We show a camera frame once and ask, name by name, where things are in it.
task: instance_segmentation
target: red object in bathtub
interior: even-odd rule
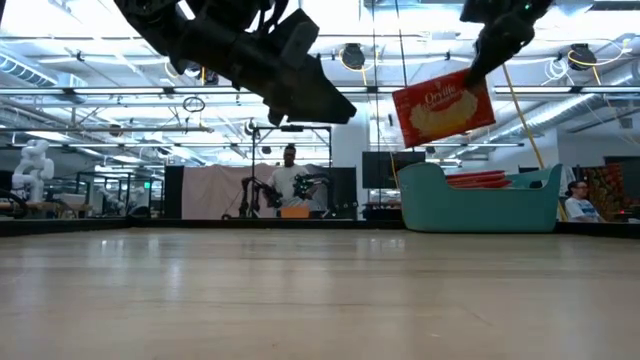
[[[499,189],[511,184],[504,171],[484,171],[447,176],[447,184],[458,189]]]

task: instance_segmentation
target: red popcorn box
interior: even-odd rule
[[[469,69],[393,93],[405,147],[495,124],[486,81],[467,88]]]

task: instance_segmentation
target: pillar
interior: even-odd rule
[[[358,216],[368,201],[367,191],[362,188],[362,152],[369,151],[369,107],[366,103],[354,104],[358,112],[345,125],[333,126],[333,166],[356,168],[356,193]]]

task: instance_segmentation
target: seated person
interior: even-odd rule
[[[307,205],[307,200],[313,198],[317,187],[312,187],[306,194],[307,200],[303,200],[294,195],[295,189],[293,185],[296,183],[296,175],[306,175],[309,172],[300,165],[295,164],[296,148],[293,144],[289,144],[284,149],[284,166],[276,169],[267,184],[273,187],[277,192],[282,194],[282,207],[293,207]]]
[[[587,200],[589,188],[584,181],[572,181],[569,183],[567,196],[569,198],[564,203],[567,210],[567,217],[570,222],[606,222],[596,208]]]

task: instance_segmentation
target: wooden floor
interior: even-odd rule
[[[0,359],[637,360],[640,242],[345,230],[5,238]]]

